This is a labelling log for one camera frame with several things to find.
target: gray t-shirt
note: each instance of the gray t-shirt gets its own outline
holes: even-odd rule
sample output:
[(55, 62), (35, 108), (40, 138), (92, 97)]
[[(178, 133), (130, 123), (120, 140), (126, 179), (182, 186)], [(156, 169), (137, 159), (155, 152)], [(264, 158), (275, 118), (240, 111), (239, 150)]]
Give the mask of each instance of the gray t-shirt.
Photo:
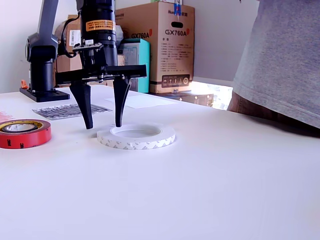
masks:
[(320, 0), (260, 0), (233, 90), (320, 128)]

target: brown pants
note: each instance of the brown pants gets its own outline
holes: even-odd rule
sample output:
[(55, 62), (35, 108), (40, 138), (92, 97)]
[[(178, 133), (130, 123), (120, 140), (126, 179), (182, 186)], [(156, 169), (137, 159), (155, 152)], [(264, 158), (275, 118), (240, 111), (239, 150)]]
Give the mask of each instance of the brown pants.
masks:
[(232, 92), (232, 99), (228, 107), (228, 111), (239, 114), (245, 114), (261, 119), (267, 119), (308, 131), (319, 131), (319, 129), (316, 127), (310, 126), (301, 121), (298, 121), (291, 117), (282, 115), (268, 108), (265, 108), (264, 106), (260, 106), (251, 101), (248, 101), (236, 94), (235, 92)]

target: red tape roll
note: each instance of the red tape roll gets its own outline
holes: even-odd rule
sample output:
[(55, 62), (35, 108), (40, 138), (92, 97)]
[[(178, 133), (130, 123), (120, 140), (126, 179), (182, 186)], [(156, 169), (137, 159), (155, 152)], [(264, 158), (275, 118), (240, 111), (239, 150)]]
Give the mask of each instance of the red tape roll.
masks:
[[(4, 132), (3, 129), (10, 125), (35, 125), (36, 130), (26, 132)], [(49, 142), (51, 139), (51, 124), (47, 121), (24, 119), (0, 123), (0, 148), (2, 149), (27, 149)]]

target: tape roll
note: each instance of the tape roll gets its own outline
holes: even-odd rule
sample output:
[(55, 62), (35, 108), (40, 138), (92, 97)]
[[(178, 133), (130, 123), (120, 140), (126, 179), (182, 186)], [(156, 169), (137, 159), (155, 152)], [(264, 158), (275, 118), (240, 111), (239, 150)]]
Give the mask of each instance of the tape roll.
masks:
[(51, 124), (47, 121), (23, 119), (0, 123), (0, 148), (27, 149), (51, 139)]
[(148, 150), (171, 145), (176, 140), (176, 132), (170, 126), (156, 123), (113, 125), (98, 131), (97, 139), (115, 149)]

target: warning label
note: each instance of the warning label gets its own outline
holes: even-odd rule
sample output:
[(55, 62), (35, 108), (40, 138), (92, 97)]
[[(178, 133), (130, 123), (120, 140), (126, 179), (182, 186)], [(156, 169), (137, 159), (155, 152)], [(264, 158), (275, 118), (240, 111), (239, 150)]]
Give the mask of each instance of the warning label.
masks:
[(88, 21), (85, 24), (85, 29), (87, 32), (96, 30), (116, 30), (116, 23), (111, 20), (94, 20)]

